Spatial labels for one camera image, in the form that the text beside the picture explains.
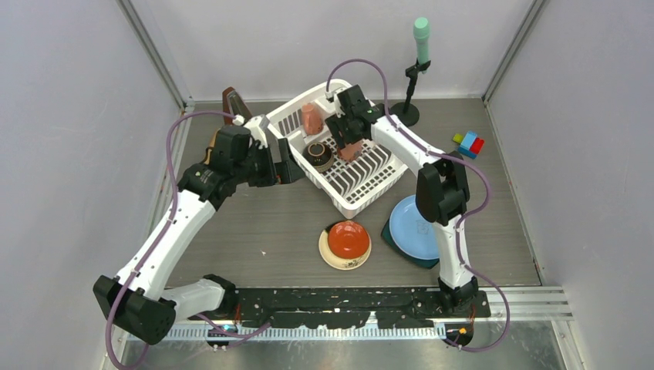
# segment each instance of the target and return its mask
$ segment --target wood grain surface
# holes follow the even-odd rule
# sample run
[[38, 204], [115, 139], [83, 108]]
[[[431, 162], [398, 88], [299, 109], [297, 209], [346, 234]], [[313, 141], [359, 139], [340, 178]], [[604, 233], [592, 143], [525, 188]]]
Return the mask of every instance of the wood grain surface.
[[[268, 113], [281, 103], [249, 103], [256, 115]], [[480, 99], [417, 100], [420, 121], [412, 129], [427, 142], [445, 151], [456, 148], [455, 133], [475, 131], [486, 140], [474, 163], [487, 175], [494, 197], [488, 208], [467, 222], [470, 261], [476, 269], [500, 285], [539, 285], [516, 205], [511, 195], [490, 120]], [[220, 109], [200, 105], [196, 110]], [[182, 169], [202, 160], [221, 117], [194, 118]], [[468, 170], [468, 209], [484, 199], [484, 186]], [[342, 219], [329, 196], [309, 180], [269, 188], [239, 186], [236, 194], [200, 230], [177, 264], [168, 285], [195, 282], [213, 273], [238, 287], [352, 287], [437, 284], [438, 266], [425, 270], [411, 264], [387, 247], [380, 237], [391, 210], [414, 194], [416, 179], [407, 171], [398, 183], [355, 217], [373, 239], [368, 261], [352, 271], [339, 271], [325, 263], [318, 252], [320, 231]]]

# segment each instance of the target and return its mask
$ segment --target red block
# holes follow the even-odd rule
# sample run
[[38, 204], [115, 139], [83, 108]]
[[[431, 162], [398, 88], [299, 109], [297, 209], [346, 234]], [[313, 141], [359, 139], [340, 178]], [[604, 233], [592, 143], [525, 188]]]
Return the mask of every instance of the red block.
[[484, 146], [484, 139], [476, 138], [472, 145], [470, 146], [470, 151], [475, 154], [479, 154], [482, 146]]

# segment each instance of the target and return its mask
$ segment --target white wall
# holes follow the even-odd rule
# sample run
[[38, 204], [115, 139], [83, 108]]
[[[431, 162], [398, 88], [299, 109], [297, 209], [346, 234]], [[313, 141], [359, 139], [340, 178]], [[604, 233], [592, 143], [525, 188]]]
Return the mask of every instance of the white wall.
[[99, 368], [92, 286], [143, 242], [177, 107], [115, 2], [4, 2], [0, 34], [0, 368]]
[[[531, 0], [138, 0], [154, 14], [159, 49], [170, 48], [195, 100], [220, 100], [234, 86], [245, 99], [292, 98], [327, 79], [344, 59], [367, 58], [403, 96], [416, 60], [413, 21], [430, 20], [432, 66], [416, 97], [481, 96]], [[382, 95], [368, 66], [339, 76]]]
[[651, 0], [550, 2], [490, 105], [593, 369], [652, 368], [653, 19]]

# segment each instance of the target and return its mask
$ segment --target beige plate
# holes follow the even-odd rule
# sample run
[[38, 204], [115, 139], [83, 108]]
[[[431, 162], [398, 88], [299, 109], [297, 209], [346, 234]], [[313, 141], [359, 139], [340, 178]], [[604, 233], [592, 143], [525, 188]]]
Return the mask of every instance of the beige plate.
[[327, 242], [328, 235], [329, 233], [326, 230], [323, 230], [320, 233], [320, 238], [318, 239], [318, 250], [320, 251], [322, 259], [325, 260], [329, 266], [339, 270], [354, 270], [366, 262], [366, 260], [368, 260], [370, 251], [373, 249], [372, 242], [368, 246], [368, 250], [363, 254], [363, 256], [354, 258], [352, 260], [346, 260], [345, 258], [337, 257], [332, 253], [332, 250], [329, 249], [329, 243]]

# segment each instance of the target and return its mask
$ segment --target white plastic basket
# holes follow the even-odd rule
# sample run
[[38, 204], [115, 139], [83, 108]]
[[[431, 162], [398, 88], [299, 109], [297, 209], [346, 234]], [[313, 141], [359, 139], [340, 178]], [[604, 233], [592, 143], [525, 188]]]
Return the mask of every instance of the white plastic basket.
[[[404, 174], [406, 166], [386, 148], [364, 140], [361, 156], [356, 160], [348, 163], [336, 157], [329, 170], [316, 171], [302, 156], [304, 148], [321, 141], [329, 144], [336, 155], [336, 144], [327, 125], [317, 135], [306, 134], [302, 129], [302, 106], [313, 103], [323, 120], [335, 114], [334, 105], [325, 98], [325, 86], [326, 82], [270, 112], [268, 128], [279, 139], [288, 139], [291, 153], [306, 176], [332, 198], [332, 203], [345, 218], [351, 219], [390, 189]], [[330, 89], [350, 86], [342, 79], [333, 79], [329, 85]]]

